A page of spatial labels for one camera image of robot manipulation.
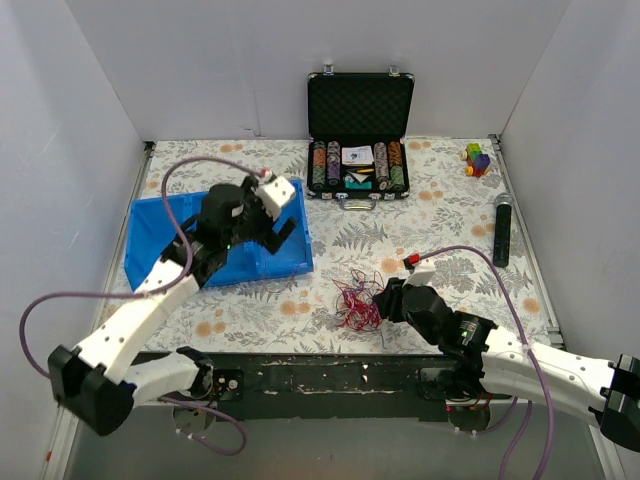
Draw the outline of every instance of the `open case lid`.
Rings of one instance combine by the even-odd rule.
[[[312,73],[307,83],[309,134],[401,138],[413,84],[410,73]]]

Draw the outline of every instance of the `floral tablecloth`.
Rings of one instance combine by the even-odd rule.
[[[467,177],[458,152],[477,142],[492,159],[489,173]],[[180,158],[219,155],[252,167],[271,167],[305,178],[306,141],[162,141],[156,145],[142,198],[160,195],[164,172]],[[401,258],[419,251],[463,244],[492,252],[496,195],[506,191],[491,142],[413,137],[406,140],[411,194],[380,202],[372,212],[346,212],[335,201],[306,199],[315,271],[295,278],[261,280],[201,291],[180,306],[146,344],[150,351],[191,345],[204,352],[437,353],[406,324],[383,322],[377,331],[338,327],[339,291],[333,279],[349,282],[352,267],[386,280],[404,276]],[[202,163],[175,172],[172,194],[207,190],[220,181],[242,179],[229,168]],[[548,342],[548,315],[537,293],[533,269],[517,220],[511,261],[503,278],[529,338]],[[431,284],[449,306],[494,320],[515,331],[497,282],[481,259],[453,252],[434,260]],[[113,291],[130,290],[122,263]],[[103,319],[121,302],[108,302]]]

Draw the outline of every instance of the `case handle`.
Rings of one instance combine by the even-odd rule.
[[[352,204],[347,205],[347,199],[345,197],[338,197],[338,203],[340,204],[340,208],[343,210],[368,210],[371,211],[376,208],[376,200],[373,198],[369,199],[369,204]]]

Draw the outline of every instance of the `poker chip case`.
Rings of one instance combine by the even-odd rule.
[[[331,66],[325,66],[324,72],[309,75],[309,197],[337,199],[344,208],[347,199],[371,199],[373,206],[377,200],[399,200],[409,195],[404,136],[413,86],[413,75],[400,73],[395,67],[391,67],[388,73],[333,73]],[[387,151],[380,147],[381,142]],[[352,184],[345,184],[344,178],[356,167],[342,163],[339,164],[339,180],[336,181],[336,151],[367,145],[376,155],[375,164],[370,166],[375,173],[370,175],[368,182],[358,188],[348,188]],[[323,148],[324,151],[314,155],[316,149]],[[379,161],[387,160],[388,170],[380,169],[383,164]]]

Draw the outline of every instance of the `black metal base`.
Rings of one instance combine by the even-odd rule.
[[[141,353],[136,363],[165,354]],[[419,418],[446,422],[443,399],[427,399],[420,372],[451,369],[442,355],[209,354],[216,371],[241,371],[218,409],[239,420]]]

